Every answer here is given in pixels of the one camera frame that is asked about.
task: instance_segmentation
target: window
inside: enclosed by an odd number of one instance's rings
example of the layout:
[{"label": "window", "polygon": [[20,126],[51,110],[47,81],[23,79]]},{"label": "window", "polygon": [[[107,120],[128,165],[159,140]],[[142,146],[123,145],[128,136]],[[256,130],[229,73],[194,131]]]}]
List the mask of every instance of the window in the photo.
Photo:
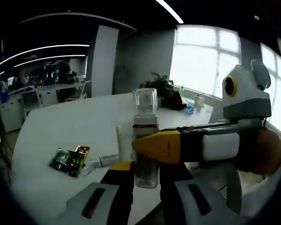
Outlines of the window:
[{"label": "window", "polygon": [[281,57],[261,44],[262,61],[271,76],[271,87],[266,89],[272,104],[272,117],[268,121],[281,131]]},{"label": "window", "polygon": [[13,84],[13,80],[14,80],[14,77],[13,77],[13,76],[7,79],[7,84],[8,84],[8,86],[10,86],[10,85]]},{"label": "window", "polygon": [[223,78],[240,63],[236,32],[209,26],[178,27],[175,34],[170,79],[222,98]]}]

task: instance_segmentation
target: ceiling light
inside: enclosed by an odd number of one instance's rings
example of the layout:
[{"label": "ceiling light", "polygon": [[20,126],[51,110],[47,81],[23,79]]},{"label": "ceiling light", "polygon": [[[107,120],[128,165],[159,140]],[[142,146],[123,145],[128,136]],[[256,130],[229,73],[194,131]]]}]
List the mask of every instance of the ceiling light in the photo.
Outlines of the ceiling light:
[{"label": "ceiling light", "polygon": [[35,48],[35,49],[31,49],[31,50],[28,50],[28,51],[25,51],[25,52],[21,52],[17,55],[14,55],[12,57],[9,57],[7,58],[6,60],[3,60],[0,65],[16,56],[19,56],[19,55],[22,55],[22,54],[25,54],[25,53],[29,53],[29,52],[32,52],[32,51],[36,51],[36,50],[40,50],[40,49],[45,49],[45,48],[55,48],[55,47],[89,47],[89,45],[51,45],[51,46],[45,46],[45,47],[41,47],[41,48]]},{"label": "ceiling light", "polygon": [[1,74],[3,74],[3,73],[4,73],[4,71],[3,71],[3,72],[1,72],[1,73],[0,73],[0,75],[1,75]]},{"label": "ceiling light", "polygon": [[51,57],[46,57],[46,58],[41,58],[41,59],[37,59],[37,60],[31,60],[28,62],[24,62],[21,64],[16,65],[15,67],[30,63],[30,62],[35,62],[35,61],[39,61],[39,60],[46,60],[46,59],[53,59],[53,58],[62,58],[62,57],[85,57],[85,55],[58,55],[58,56],[51,56]]},{"label": "ceiling light", "polygon": [[164,1],[156,0],[162,7],[164,7],[177,21],[178,23],[184,23],[183,20],[178,16],[178,14]]}]

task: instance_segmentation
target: blue object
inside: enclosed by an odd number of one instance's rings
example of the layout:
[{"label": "blue object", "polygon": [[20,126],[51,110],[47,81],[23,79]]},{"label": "blue object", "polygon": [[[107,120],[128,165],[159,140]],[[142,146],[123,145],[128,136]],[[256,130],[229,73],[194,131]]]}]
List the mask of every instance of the blue object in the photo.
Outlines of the blue object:
[{"label": "blue object", "polygon": [[1,104],[4,104],[6,102],[8,102],[8,92],[5,91],[3,93],[0,94],[0,100],[1,100]]},{"label": "blue object", "polygon": [[193,105],[193,103],[189,102],[187,104],[187,106],[185,107],[184,112],[187,114],[192,114],[193,110],[194,110],[194,105]]}]

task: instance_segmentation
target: small bottle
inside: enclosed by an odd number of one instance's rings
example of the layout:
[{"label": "small bottle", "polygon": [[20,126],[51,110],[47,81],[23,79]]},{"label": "small bottle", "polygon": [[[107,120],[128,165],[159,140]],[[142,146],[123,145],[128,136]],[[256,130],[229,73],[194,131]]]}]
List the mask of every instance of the small bottle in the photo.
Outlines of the small bottle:
[{"label": "small bottle", "polygon": [[[157,91],[155,88],[133,91],[135,114],[133,118],[133,139],[158,132]],[[135,185],[141,188],[155,188],[158,184],[158,163],[135,153]]]},{"label": "small bottle", "polygon": [[181,86],[180,90],[179,90],[179,94],[181,97],[184,97],[184,87],[183,85]]},{"label": "small bottle", "polygon": [[200,96],[199,96],[199,94],[197,94],[193,107],[195,107],[195,108],[198,107],[199,99],[200,99]]}]

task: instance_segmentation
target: wall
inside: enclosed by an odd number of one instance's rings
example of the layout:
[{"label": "wall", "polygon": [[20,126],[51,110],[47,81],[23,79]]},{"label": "wall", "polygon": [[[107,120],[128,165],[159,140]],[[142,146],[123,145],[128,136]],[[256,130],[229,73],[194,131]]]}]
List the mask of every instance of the wall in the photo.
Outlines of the wall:
[{"label": "wall", "polygon": [[70,69],[75,71],[77,75],[84,74],[84,61],[85,59],[70,59]]},{"label": "wall", "polygon": [[[97,32],[98,32],[98,28],[96,30],[96,32],[94,33],[94,35],[91,37],[91,39],[89,40],[89,51],[88,51],[88,55],[85,58],[85,63],[87,64],[86,67],[86,81],[91,81],[92,79],[92,69],[93,69],[93,58],[94,58],[94,50],[95,50],[95,44],[96,44],[96,37],[97,37]],[[91,97],[92,96],[92,86],[88,85],[86,92],[87,92],[87,97]]]},{"label": "wall", "polygon": [[119,40],[113,93],[128,93],[146,80],[151,72],[170,75],[174,30],[137,33]]},{"label": "wall", "polygon": [[112,94],[117,42],[118,29],[99,26],[91,68],[92,97]]}]

